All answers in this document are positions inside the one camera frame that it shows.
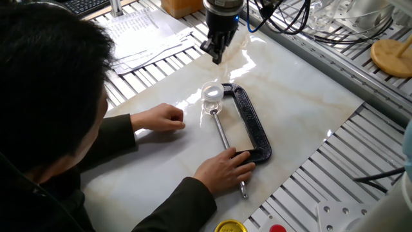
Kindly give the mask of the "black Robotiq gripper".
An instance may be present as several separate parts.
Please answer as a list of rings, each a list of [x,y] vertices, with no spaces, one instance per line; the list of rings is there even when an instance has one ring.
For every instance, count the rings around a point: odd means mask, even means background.
[[[232,35],[238,26],[239,14],[245,6],[244,0],[203,0],[206,9],[206,23],[209,28],[208,39],[200,48],[220,64]]]

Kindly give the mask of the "person's left hand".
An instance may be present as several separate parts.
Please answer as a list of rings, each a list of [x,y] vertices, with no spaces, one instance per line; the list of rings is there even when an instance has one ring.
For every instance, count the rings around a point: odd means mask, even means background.
[[[130,119],[134,131],[145,129],[162,132],[185,128],[183,110],[166,103],[132,114]]]

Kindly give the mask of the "person's right hand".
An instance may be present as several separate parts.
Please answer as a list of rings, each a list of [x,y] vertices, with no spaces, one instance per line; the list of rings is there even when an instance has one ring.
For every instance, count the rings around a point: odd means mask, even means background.
[[[256,164],[244,162],[250,157],[248,151],[236,155],[236,148],[230,147],[217,156],[204,161],[194,173],[213,195],[246,182],[254,171]]]

